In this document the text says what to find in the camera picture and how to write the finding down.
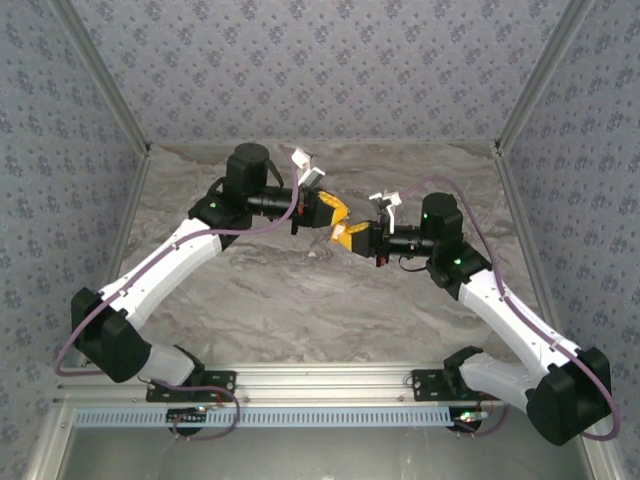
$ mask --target black cable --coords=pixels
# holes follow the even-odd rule
[[[401,255],[401,256],[398,257],[398,265],[400,265],[400,268],[402,270],[404,270],[405,272],[409,272],[409,273],[424,272],[427,269],[426,265],[424,267],[422,267],[422,268],[405,268],[402,265],[402,259],[403,258],[409,258],[409,257],[405,257],[404,255]]]
[[[267,159],[266,164],[267,164],[267,168],[269,169],[271,174],[275,177],[275,179],[278,182],[278,185],[280,185],[280,189],[282,190],[284,188],[284,180],[282,179],[282,175],[280,175],[280,172],[278,171],[278,167],[276,167],[275,163],[273,163],[273,160],[271,160],[270,158]]]

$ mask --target patterned wallpaper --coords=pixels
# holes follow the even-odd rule
[[[0,18],[0,479],[17,480],[70,298],[103,280],[137,155],[46,0],[2,0]]]
[[[152,142],[494,138],[565,0],[84,0]]]
[[[640,478],[640,4],[596,5],[508,156],[567,333],[609,356]]]

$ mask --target small object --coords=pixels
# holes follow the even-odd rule
[[[344,222],[337,223],[333,227],[331,232],[331,243],[340,243],[340,235],[347,229],[347,224]]]
[[[484,420],[485,418],[489,418],[489,414],[487,412],[466,411],[460,414],[459,417],[454,418],[454,420],[460,420],[461,422],[471,423],[471,422],[477,422],[478,420]]]

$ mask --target metal frame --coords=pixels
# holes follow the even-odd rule
[[[111,108],[129,142],[139,154],[144,153],[147,149],[144,134],[120,90],[118,90],[107,64],[100,56],[75,7],[70,0],[49,0],[49,4],[67,32],[69,40],[76,47],[93,81],[102,92],[107,105]]]
[[[113,252],[111,252],[111,260],[109,261],[109,267],[107,268],[106,276],[102,282],[102,285],[116,280],[120,273],[120,265],[122,264],[122,258],[124,257],[124,249],[127,246],[127,240],[131,227],[133,226],[133,220],[138,209],[138,202],[142,195],[142,187],[144,186],[145,179],[147,178],[147,172],[149,171],[149,153],[144,152],[141,155],[140,163],[136,170],[129,190],[129,196],[127,197],[127,203],[124,206],[124,214],[120,221],[120,227],[116,234],[115,244]]]
[[[244,364],[216,365],[215,368],[238,373],[236,395],[241,405],[248,407],[388,407],[423,411],[429,407],[476,405],[475,401],[415,402],[408,383],[411,371],[441,368],[435,364]],[[78,409],[109,407],[142,411],[150,405],[145,401],[146,391],[147,384],[137,379],[120,384],[114,384],[106,375],[61,379],[54,392],[54,407],[45,418],[25,478],[57,478]],[[196,405],[164,404],[166,408]]]
[[[533,67],[520,96],[511,109],[497,142],[501,152],[508,152],[522,127],[529,119],[533,107],[542,95],[556,67],[564,57],[578,28],[582,25],[595,0],[569,0],[558,19],[551,36]]]

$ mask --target black joint housing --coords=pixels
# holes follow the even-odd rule
[[[469,283],[473,274],[484,269],[491,270],[491,263],[467,242],[451,248],[438,247],[436,242],[434,254],[427,262],[427,270],[434,283],[455,300],[458,300],[460,286]]]
[[[453,195],[431,193],[422,200],[420,230],[425,238],[441,243],[462,241],[462,212]]]
[[[227,160],[227,173],[222,184],[225,197],[241,204],[267,185],[269,150],[257,143],[238,145]]]
[[[611,392],[607,357],[593,347],[579,352],[578,359]],[[538,386],[526,394],[529,420],[540,435],[554,445],[564,445],[611,413],[598,388],[573,362],[551,369]]]
[[[460,374],[460,367],[466,360],[478,353],[482,353],[481,348],[469,346],[457,351],[444,360],[444,381],[447,383],[448,387],[455,395],[468,395],[470,392],[472,392],[472,390],[467,387],[467,385],[464,383],[464,380],[462,379],[462,375]]]
[[[248,230],[251,228],[252,216],[245,209],[237,208],[220,195],[207,193],[189,209],[189,218],[197,218],[213,229]],[[227,248],[237,235],[220,235],[222,248]]]
[[[100,295],[83,288],[71,299],[71,329],[102,303]],[[127,312],[105,308],[82,331],[75,346],[116,383],[135,377],[151,353],[151,345],[126,319]]]

